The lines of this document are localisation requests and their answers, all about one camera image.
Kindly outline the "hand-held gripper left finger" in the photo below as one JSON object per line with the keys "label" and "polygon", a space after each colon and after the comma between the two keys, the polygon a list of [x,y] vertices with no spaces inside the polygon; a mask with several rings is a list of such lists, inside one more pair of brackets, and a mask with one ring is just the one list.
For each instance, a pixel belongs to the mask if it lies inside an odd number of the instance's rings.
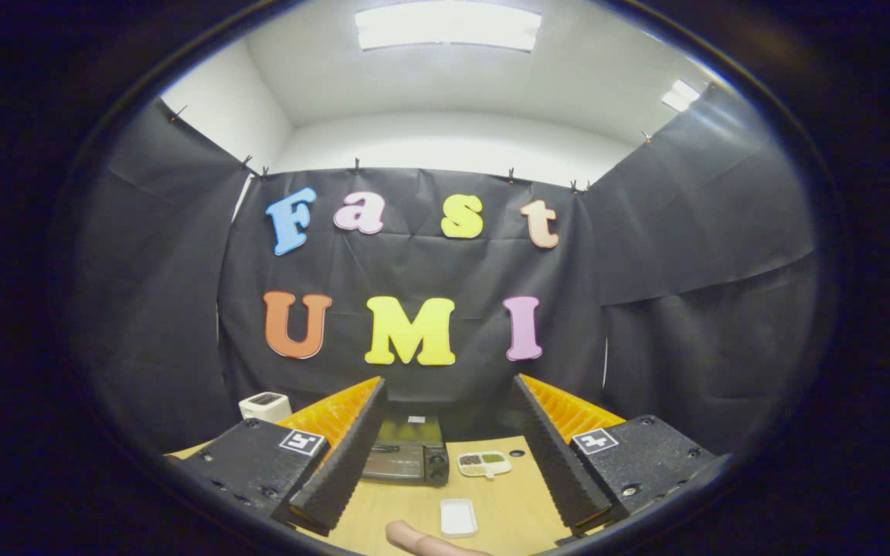
{"label": "hand-held gripper left finger", "polygon": [[223,503],[322,536],[336,528],[386,415],[374,377],[280,420],[247,418],[169,460]]}

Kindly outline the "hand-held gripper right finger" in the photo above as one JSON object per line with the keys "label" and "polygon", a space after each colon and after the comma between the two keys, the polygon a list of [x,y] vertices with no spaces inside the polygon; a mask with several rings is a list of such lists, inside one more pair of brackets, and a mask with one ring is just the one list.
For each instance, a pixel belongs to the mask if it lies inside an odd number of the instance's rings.
{"label": "hand-held gripper right finger", "polygon": [[524,439],[574,535],[663,503],[716,455],[655,415],[625,420],[536,378],[515,378]]}

